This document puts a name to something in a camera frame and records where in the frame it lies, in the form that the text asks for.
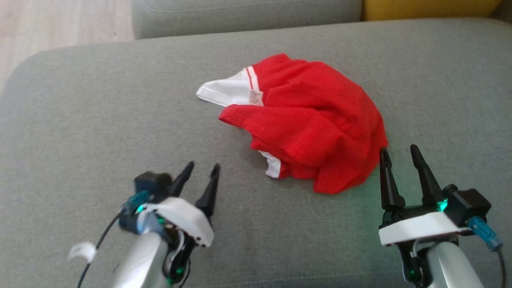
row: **gray sofa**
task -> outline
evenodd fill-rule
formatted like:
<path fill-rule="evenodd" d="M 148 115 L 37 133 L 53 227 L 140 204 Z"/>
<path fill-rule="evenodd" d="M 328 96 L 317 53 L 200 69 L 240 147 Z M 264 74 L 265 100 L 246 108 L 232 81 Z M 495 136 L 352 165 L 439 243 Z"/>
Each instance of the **gray sofa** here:
<path fill-rule="evenodd" d="M 324 61 L 364 88 L 408 204 L 421 194 L 412 143 L 442 186 L 484 194 L 510 267 L 512 26 L 418 19 L 146 39 L 26 60 L 0 98 L 0 286 L 75 286 L 84 261 L 68 262 L 69 248 L 97 241 L 133 178 L 195 160 L 188 200 L 216 162 L 222 173 L 216 238 L 194 251 L 187 287 L 410 287 L 398 249 L 379 242 L 378 171 L 334 196 L 271 179 L 250 135 L 196 98 L 202 83 L 282 52 Z M 108 286 L 135 239 L 112 229 L 83 287 Z M 484 285 L 497 287 L 497 256 L 477 237 L 460 246 Z"/>

